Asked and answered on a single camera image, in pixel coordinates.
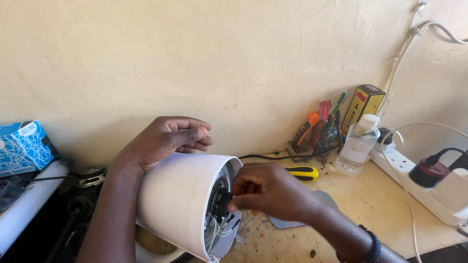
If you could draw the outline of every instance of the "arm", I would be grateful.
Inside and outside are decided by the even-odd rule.
[[[137,192],[143,175],[174,151],[195,153],[213,144],[211,125],[188,117],[158,117],[109,165],[76,263],[135,262]]]
[[[234,179],[233,194],[236,197],[228,204],[229,212],[252,209],[282,220],[306,223],[349,263],[363,262],[372,248],[371,236],[366,231],[322,201],[277,163],[246,164]],[[378,261],[406,262],[384,245]]]

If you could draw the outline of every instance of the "orange-handled tool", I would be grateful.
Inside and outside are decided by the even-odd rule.
[[[309,120],[304,125],[302,125],[302,127],[297,132],[296,136],[294,137],[292,146],[294,148],[299,148],[302,139],[304,139],[305,135],[309,132],[309,130],[319,121],[320,116],[316,112],[312,112],[311,114],[309,114]]]

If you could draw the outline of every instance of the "hand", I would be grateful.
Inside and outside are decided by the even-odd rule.
[[[213,144],[208,136],[211,125],[189,117],[157,117],[125,146],[112,161],[111,167],[137,170],[144,175],[173,152],[207,151]]]
[[[227,206],[231,213],[252,209],[288,221],[304,222],[324,203],[276,162],[244,165],[234,178],[233,194]]]

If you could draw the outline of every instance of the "debris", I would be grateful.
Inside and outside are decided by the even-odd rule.
[[[244,240],[241,238],[241,236],[236,235],[236,236],[235,236],[234,248],[235,248],[235,249],[238,249],[238,248],[241,246],[242,243],[244,243]]]

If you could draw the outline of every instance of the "white kettle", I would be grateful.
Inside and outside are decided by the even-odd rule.
[[[186,253],[205,262],[224,257],[241,218],[226,214],[241,167],[233,156],[174,153],[149,171],[138,192],[137,224],[178,249],[156,255],[136,242],[137,262],[176,263]]]

